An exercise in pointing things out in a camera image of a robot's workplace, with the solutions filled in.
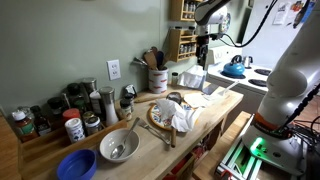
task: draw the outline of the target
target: green light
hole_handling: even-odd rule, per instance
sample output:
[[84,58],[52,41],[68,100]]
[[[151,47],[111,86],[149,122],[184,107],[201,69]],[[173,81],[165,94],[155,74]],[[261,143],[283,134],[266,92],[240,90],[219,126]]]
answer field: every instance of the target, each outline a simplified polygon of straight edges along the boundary
[[261,137],[258,137],[255,141],[254,141],[254,143],[252,144],[252,146],[250,147],[250,150],[251,151],[255,151],[256,150],[256,148],[257,148],[257,146],[262,142],[262,138]]

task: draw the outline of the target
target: cabinet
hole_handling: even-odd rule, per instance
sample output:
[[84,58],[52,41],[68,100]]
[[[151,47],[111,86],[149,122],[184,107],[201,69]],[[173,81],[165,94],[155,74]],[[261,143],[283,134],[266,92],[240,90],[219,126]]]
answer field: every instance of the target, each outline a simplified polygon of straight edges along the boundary
[[189,30],[170,30],[170,60],[178,62],[196,55],[196,35]]
[[[191,21],[194,22],[194,9],[196,5],[203,0],[172,0],[170,19],[173,21]],[[185,3],[194,8],[184,9]]]

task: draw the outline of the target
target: green wall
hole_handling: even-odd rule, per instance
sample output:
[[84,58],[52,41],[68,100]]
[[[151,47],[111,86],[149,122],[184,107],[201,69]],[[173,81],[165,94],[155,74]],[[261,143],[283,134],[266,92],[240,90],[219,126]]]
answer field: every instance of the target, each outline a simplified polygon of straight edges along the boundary
[[[247,0],[228,4],[228,34],[235,40],[242,36],[246,7]],[[131,62],[151,46],[161,49],[169,27],[188,25],[169,21],[169,10],[170,0],[1,0],[2,111],[8,116],[18,106],[42,106],[83,77],[96,77],[98,88],[114,87],[116,99],[128,84],[147,88],[147,69]],[[106,61],[112,59],[120,60],[122,78],[109,81]],[[171,74],[194,64],[191,58],[167,66]]]

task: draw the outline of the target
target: blue kettle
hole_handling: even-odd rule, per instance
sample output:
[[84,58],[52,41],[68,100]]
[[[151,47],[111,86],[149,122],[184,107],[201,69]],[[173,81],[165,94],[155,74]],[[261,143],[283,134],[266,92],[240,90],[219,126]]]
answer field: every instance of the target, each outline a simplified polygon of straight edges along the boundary
[[223,67],[223,73],[231,76],[241,76],[245,70],[244,65],[241,63],[241,55],[236,55]]

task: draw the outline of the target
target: white bowl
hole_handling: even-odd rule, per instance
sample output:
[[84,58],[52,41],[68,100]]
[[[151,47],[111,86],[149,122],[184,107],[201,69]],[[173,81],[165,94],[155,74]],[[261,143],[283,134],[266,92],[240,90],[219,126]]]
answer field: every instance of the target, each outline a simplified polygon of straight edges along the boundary
[[100,143],[101,155],[108,161],[113,163],[121,163],[127,161],[130,157],[132,157],[133,154],[138,150],[140,144],[140,138],[138,134],[134,131],[131,132],[130,136],[128,137],[125,143],[126,149],[123,152],[123,154],[117,159],[110,158],[113,149],[124,141],[129,131],[129,129],[122,128],[114,130],[107,134]]

